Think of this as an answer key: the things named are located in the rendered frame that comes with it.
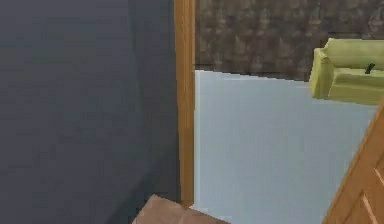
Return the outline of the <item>green sofa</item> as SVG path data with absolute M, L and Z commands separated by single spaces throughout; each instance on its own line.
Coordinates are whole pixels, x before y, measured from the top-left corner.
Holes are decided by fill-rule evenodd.
M 374 63 L 370 74 L 366 67 Z M 329 38 L 313 50 L 313 98 L 377 105 L 384 97 L 384 40 Z

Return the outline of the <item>wooden room door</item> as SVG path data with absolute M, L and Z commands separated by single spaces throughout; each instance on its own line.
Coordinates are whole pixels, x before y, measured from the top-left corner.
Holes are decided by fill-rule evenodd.
M 321 224 L 384 224 L 384 99 Z

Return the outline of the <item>wooden door frame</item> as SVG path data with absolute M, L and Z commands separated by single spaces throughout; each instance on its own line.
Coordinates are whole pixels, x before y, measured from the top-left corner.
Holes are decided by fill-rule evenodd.
M 174 0 L 181 204 L 194 203 L 195 0 Z

